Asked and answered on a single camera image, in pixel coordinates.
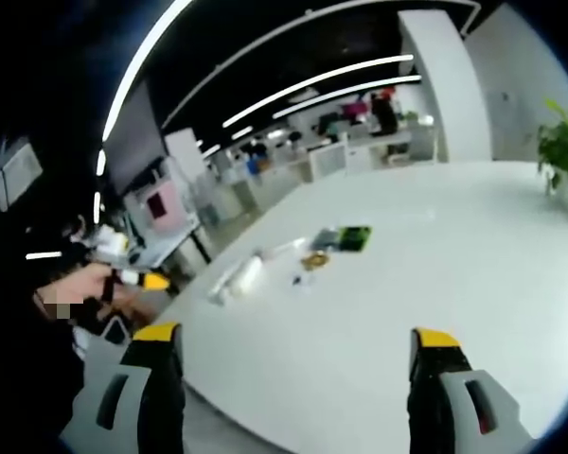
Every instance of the black ceiling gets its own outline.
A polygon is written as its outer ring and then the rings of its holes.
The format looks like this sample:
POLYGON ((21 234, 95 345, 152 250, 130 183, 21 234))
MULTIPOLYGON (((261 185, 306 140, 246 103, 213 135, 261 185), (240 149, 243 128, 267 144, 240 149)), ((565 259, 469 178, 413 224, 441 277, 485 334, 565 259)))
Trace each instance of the black ceiling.
MULTIPOLYGON (((194 0, 142 68, 160 124, 216 65, 260 36, 337 0, 194 0)), ((482 0, 483 21, 500 3, 482 0)), ((523 2, 529 9, 530 2, 523 2)), ((28 134, 45 177, 30 191, 37 200, 67 195, 71 211, 90 213, 95 164, 116 88, 143 38, 170 0, 44 0, 0 2, 0 133, 28 134)), ((247 124, 258 130, 283 102, 267 106, 230 129, 221 123, 254 102, 311 76, 358 61, 398 55, 396 11, 444 8, 457 26, 469 8, 448 2, 387 1, 336 12, 288 31, 240 58, 191 99, 166 132, 193 127, 206 144, 227 145, 247 124)), ((544 33, 548 7, 540 11, 544 33)), ((562 34, 550 35, 559 38, 562 34)), ((329 92, 388 77, 384 65, 325 80, 329 92)))

